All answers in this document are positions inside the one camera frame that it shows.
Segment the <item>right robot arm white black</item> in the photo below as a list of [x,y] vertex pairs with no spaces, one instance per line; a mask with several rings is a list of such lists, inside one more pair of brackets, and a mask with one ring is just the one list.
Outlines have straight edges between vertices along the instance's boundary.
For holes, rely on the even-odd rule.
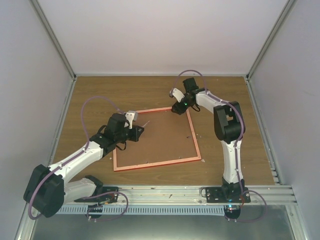
[[176,102],[173,113],[182,115],[188,108],[199,112],[200,107],[213,114],[214,132],[223,150],[224,172],[221,196],[228,203],[234,202],[244,192],[241,170],[241,144],[246,131],[240,104],[226,101],[213,95],[207,88],[199,88],[195,79],[183,81],[185,92],[173,87],[169,92]]

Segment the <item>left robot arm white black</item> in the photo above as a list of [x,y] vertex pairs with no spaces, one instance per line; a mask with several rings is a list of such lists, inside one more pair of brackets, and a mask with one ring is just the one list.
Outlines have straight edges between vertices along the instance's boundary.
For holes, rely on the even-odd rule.
[[79,172],[104,158],[120,144],[138,142],[144,127],[134,125],[138,112],[114,113],[86,144],[65,159],[50,166],[36,166],[30,176],[23,199],[28,203],[28,216],[32,220],[36,209],[46,218],[55,215],[62,205],[79,199],[98,202],[103,197],[103,183],[93,176],[71,181]]

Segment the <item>red picture frame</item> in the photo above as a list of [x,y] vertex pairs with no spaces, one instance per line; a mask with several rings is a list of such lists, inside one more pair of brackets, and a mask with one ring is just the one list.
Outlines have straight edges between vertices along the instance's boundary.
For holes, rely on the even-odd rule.
[[113,151],[115,172],[159,167],[202,159],[189,111],[182,115],[170,107],[138,110],[134,122],[144,128],[138,142]]

